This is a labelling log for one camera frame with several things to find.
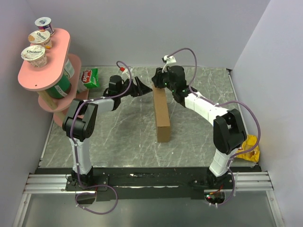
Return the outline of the brown cardboard paper box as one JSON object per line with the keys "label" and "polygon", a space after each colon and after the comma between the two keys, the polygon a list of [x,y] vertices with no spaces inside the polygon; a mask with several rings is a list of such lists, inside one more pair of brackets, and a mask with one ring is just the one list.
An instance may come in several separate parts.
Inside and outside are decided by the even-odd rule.
{"label": "brown cardboard paper box", "polygon": [[152,90],[157,141],[159,143],[169,142],[171,126],[165,89],[156,88],[153,85]]}

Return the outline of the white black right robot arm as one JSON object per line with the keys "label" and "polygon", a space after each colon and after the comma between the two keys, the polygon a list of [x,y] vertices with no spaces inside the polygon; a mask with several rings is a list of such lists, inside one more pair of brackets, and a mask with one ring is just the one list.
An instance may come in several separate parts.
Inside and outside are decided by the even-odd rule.
{"label": "white black right robot arm", "polygon": [[216,151],[209,166],[207,184],[218,188],[230,167],[228,162],[231,156],[247,139],[241,113],[237,109],[229,110],[206,101],[198,90],[187,84],[181,66],[168,66],[165,70],[157,68],[151,80],[156,88],[167,88],[177,103],[196,112],[212,125]]}

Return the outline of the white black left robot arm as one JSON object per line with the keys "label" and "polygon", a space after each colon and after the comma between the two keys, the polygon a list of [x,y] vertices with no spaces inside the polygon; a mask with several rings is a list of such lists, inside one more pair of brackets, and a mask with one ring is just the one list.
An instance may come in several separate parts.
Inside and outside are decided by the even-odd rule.
{"label": "white black left robot arm", "polygon": [[121,104],[122,97],[138,97],[150,92],[152,89],[138,77],[123,80],[121,76],[113,75],[102,97],[88,100],[73,99],[62,122],[62,129],[66,132],[72,147],[72,184],[89,190],[95,183],[89,155],[89,138],[95,128],[97,113],[116,110]]}

